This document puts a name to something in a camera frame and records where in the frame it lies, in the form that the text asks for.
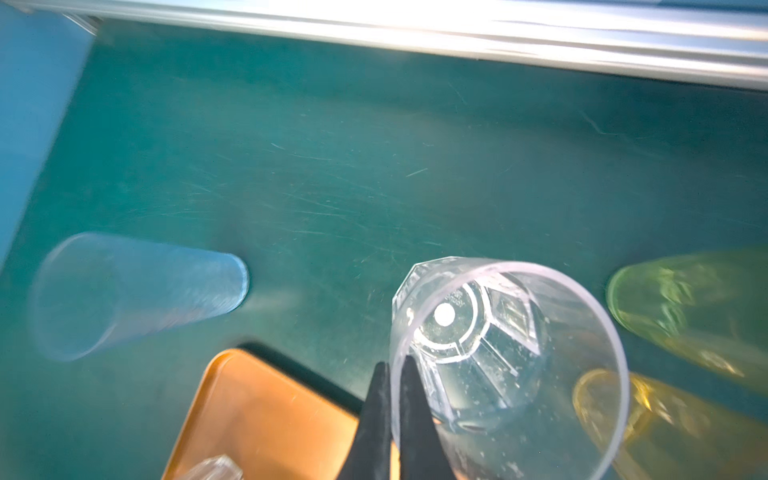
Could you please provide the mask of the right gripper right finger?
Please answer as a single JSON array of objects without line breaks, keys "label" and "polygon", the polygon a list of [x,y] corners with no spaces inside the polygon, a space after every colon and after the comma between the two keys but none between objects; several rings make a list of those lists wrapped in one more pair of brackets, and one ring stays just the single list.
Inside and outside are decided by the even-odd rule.
[{"label": "right gripper right finger", "polygon": [[401,369],[399,407],[400,478],[455,480],[412,356]]}]

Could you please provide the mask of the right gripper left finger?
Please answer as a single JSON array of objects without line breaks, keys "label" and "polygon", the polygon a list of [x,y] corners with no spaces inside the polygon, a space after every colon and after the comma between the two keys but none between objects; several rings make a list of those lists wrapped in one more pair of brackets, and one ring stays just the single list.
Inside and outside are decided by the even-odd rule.
[{"label": "right gripper left finger", "polygon": [[355,436],[338,480],[389,480],[391,474],[390,368],[379,362],[373,371]]}]

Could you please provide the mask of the orange plastic tray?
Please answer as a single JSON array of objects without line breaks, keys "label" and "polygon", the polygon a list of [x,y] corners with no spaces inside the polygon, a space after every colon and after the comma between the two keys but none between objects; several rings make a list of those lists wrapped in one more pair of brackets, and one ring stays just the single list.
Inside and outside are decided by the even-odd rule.
[{"label": "orange plastic tray", "polygon": [[[359,416],[242,349],[225,350],[205,370],[163,476],[227,455],[245,479],[337,479]],[[390,479],[401,479],[395,445]]]}]

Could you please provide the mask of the clear faceted glass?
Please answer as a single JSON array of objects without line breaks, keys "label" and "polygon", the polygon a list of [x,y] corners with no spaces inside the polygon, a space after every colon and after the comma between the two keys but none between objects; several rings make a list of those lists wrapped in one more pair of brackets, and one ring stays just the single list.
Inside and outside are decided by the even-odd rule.
[{"label": "clear faceted glass", "polygon": [[242,469],[227,455],[208,458],[177,477],[177,480],[242,480]]},{"label": "clear faceted glass", "polygon": [[526,262],[415,264],[392,300],[392,433],[405,430],[413,360],[435,429],[466,479],[600,479],[629,409],[629,373],[602,305]]}]

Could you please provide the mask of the yellow ribbed glass front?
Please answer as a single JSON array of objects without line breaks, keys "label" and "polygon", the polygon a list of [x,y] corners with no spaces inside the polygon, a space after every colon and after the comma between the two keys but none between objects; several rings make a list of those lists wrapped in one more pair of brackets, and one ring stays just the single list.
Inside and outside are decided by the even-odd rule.
[{"label": "yellow ribbed glass front", "polygon": [[765,479],[767,425],[632,373],[612,462],[622,479]]}]

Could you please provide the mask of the frosted blue tall cup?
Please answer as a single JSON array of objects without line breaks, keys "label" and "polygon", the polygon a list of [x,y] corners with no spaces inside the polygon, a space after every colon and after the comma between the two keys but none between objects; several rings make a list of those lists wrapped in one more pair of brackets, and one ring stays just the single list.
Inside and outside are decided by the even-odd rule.
[{"label": "frosted blue tall cup", "polygon": [[228,314],[249,286],[246,264],[230,253],[83,232],[41,263],[29,290],[29,326],[44,356],[74,361]]}]

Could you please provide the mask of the yellow-green glass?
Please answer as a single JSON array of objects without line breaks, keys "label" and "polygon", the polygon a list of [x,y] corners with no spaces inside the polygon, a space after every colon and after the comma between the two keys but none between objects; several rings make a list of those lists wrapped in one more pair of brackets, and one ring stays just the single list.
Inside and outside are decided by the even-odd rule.
[{"label": "yellow-green glass", "polygon": [[766,394],[766,247],[626,266],[611,277],[606,301],[628,331]]}]

